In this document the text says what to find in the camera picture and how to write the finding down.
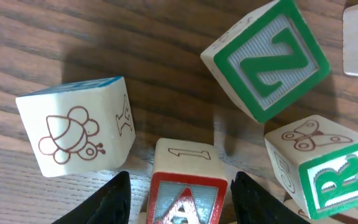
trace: red border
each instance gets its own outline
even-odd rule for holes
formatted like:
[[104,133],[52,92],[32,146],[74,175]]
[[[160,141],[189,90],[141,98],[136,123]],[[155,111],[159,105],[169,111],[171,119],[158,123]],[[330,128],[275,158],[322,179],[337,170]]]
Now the red border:
[[211,177],[200,177],[195,175],[156,172],[155,174],[153,174],[152,181],[150,183],[149,206],[147,207],[146,224],[153,224],[155,203],[157,201],[158,189],[160,188],[161,181],[217,187],[218,194],[216,196],[215,204],[212,211],[212,217],[209,223],[210,224],[219,223],[219,218],[221,217],[221,212],[223,208],[224,196],[226,195],[226,189],[228,185],[227,180],[211,178]]

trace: blue painted side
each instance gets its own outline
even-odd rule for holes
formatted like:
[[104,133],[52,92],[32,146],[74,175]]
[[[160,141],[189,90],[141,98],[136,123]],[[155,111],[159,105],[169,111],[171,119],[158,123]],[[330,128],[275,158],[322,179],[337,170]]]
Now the blue painted side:
[[50,88],[46,88],[44,90],[35,91],[33,93],[29,93],[22,96],[32,96],[32,95],[43,95],[43,94],[50,94],[50,93],[61,93],[65,91],[77,91],[77,90],[87,90],[90,88],[100,88],[104,86],[108,86],[123,77],[114,77],[114,78],[102,78],[98,80],[88,80],[82,82],[75,82],[75,83],[66,83],[59,86],[53,86]]

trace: brown wooden floor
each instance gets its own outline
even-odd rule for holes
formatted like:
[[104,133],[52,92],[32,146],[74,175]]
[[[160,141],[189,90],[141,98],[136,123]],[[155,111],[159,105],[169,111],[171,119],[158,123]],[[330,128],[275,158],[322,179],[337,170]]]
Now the brown wooden floor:
[[[61,82],[124,75],[137,140],[122,169],[132,179],[131,221],[147,198],[161,136],[214,144],[280,200],[264,126],[224,94],[199,54],[269,0],[0,0],[0,223],[51,223],[116,171],[41,176],[15,97]],[[358,78],[342,70],[345,0],[297,0],[333,73],[267,124],[320,114],[358,131]],[[221,223],[235,220],[230,193]]]

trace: wooden table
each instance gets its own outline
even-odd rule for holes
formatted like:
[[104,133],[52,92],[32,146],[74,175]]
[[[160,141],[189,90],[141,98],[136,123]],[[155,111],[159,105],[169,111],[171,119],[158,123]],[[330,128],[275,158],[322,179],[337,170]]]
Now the wooden table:
[[[124,75],[137,139],[122,170],[132,181],[131,223],[145,209],[158,138],[214,144],[227,176],[245,170],[280,200],[264,126],[237,109],[200,53],[269,0],[0,0],[0,223],[51,223],[115,171],[41,175],[15,97]],[[332,75],[266,124],[320,114],[358,131],[358,78],[342,70],[345,0],[298,0],[331,62]],[[235,220],[228,192],[221,223]]]

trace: green border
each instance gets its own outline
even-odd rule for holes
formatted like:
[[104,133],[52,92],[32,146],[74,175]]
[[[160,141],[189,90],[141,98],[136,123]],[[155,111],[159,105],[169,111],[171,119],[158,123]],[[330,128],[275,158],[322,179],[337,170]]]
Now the green border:
[[341,157],[341,156],[345,156],[348,154],[351,154],[353,152],[358,151],[358,143],[351,145],[349,147],[346,147],[344,149],[335,151],[333,153],[324,155],[322,157],[319,157],[317,159],[313,159],[312,161],[308,161],[302,165],[299,166],[299,174],[300,174],[300,179],[301,179],[301,185],[303,187],[303,192],[305,194],[306,197],[306,201],[307,201],[307,206],[309,209],[309,213],[310,213],[310,217],[312,219],[320,219],[320,218],[326,218],[330,215],[334,215],[337,213],[340,213],[342,211],[348,210],[350,208],[354,208],[358,206],[358,200],[355,200],[351,203],[345,203],[344,205],[340,205],[340,206],[335,206],[332,209],[326,209],[325,211],[322,212],[317,212],[317,210],[315,209],[315,204],[314,204],[314,200],[313,200],[313,194],[311,193],[311,186],[309,183],[309,175],[308,175],[308,169],[318,166],[320,164],[323,164],[327,161],[333,160],[335,158]]
[[[298,30],[298,33],[301,35],[301,38],[303,38],[304,43],[309,48],[310,53],[318,64],[319,70],[279,99],[271,107],[267,108],[267,110],[263,110],[236,71],[233,69],[227,58],[240,46],[244,45],[244,43],[251,39],[256,33],[258,33],[261,30],[261,27],[267,26],[281,14],[284,14],[291,19],[292,23],[295,25],[294,28]],[[327,58],[320,49],[317,41],[314,39],[309,27],[302,18],[302,15],[293,0],[279,1],[262,17],[251,24],[243,33],[218,52],[214,57],[214,62],[220,71],[225,71],[222,73],[226,77],[227,81],[238,94],[239,98],[246,104],[254,118],[260,123],[268,121],[276,114],[284,110],[287,106],[295,102],[300,96],[304,95],[321,80],[326,78],[331,70]]]

